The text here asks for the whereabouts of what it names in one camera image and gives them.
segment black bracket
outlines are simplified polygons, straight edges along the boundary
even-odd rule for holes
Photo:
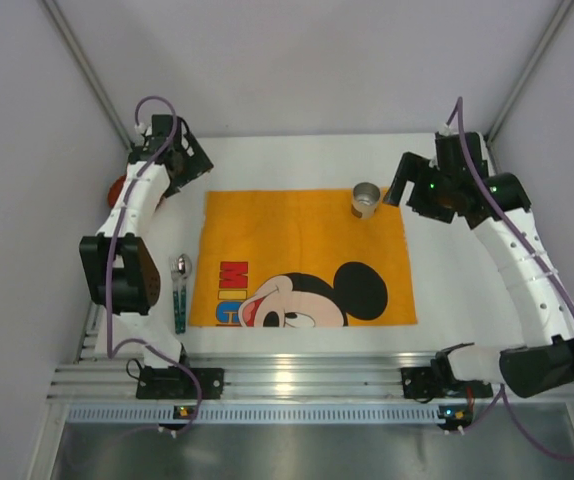
[[[445,420],[438,426],[448,432],[458,430],[460,427],[466,428],[474,421],[474,414],[466,405],[440,405],[438,407],[438,418]]]
[[[494,395],[489,384],[446,379],[440,375],[435,363],[431,367],[401,368],[400,373],[404,397],[420,403],[429,403],[436,398],[467,398],[467,389],[470,389],[474,398],[491,398]]]
[[[116,242],[116,255],[123,266],[113,267],[111,285],[105,285],[105,273],[111,239],[102,235],[83,237],[78,246],[85,278],[94,303],[106,305],[112,296],[114,313],[138,312],[147,315],[160,296],[160,274],[142,238],[128,233]]]
[[[529,198],[514,175],[501,173],[489,176],[479,135],[466,133],[465,140],[476,171],[502,210],[529,210]],[[437,134],[435,142],[436,162],[411,152],[403,154],[383,203],[399,206],[405,185],[412,182],[414,187],[407,205],[423,217],[451,223],[458,215],[465,218],[471,229],[490,216],[498,220],[467,167],[458,135],[443,137]]]
[[[574,338],[552,338],[551,345],[500,352],[505,383],[522,398],[574,382]]]
[[[197,398],[194,382],[182,370],[176,367],[143,367],[138,360],[139,400],[195,400]],[[225,370],[222,368],[190,368],[198,379],[203,400],[218,400],[223,393]]]
[[[164,197],[178,193],[189,182],[214,168],[187,122],[181,117],[176,117],[176,120],[176,135],[171,145],[156,160],[158,165],[165,165],[169,174],[170,183]],[[173,122],[171,115],[152,115],[152,133],[147,137],[148,142],[142,146],[132,146],[128,162],[133,164],[151,157],[167,141]]]

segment gray wall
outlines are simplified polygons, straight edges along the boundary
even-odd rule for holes
[[[541,237],[574,298],[574,12],[495,151],[501,168],[524,183]]]
[[[200,135],[485,130],[552,0],[60,0],[128,125],[150,92]]]
[[[76,254],[121,147],[38,2],[0,1],[0,479],[27,466],[89,295]]]

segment metal cup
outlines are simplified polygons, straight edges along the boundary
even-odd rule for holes
[[[351,198],[351,213],[367,219],[376,211],[380,200],[380,188],[373,183],[362,182],[354,187]]]

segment white table surface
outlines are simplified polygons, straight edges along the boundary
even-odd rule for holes
[[[351,188],[361,181],[384,186],[391,183],[405,151],[428,158],[435,153],[433,134],[205,138],[200,143],[214,169],[168,199],[145,236],[162,281],[160,299],[150,314],[162,318],[170,331],[174,320],[168,257],[187,253],[196,268],[206,192]],[[408,185],[403,201],[410,191]],[[303,330],[188,325],[179,338],[190,355],[421,352],[461,342],[520,344],[516,310],[495,265],[465,221],[456,218],[450,225],[440,223],[422,218],[406,206],[402,217],[417,325]],[[192,275],[188,282],[188,312],[194,278]],[[97,355],[106,353],[104,310],[101,315]],[[114,345],[128,336],[127,329],[114,320]],[[129,345],[121,353],[138,349]]]

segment yellow towel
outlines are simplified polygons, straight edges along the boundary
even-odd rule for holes
[[[416,323],[397,208],[368,220],[350,190],[210,192],[191,325]]]

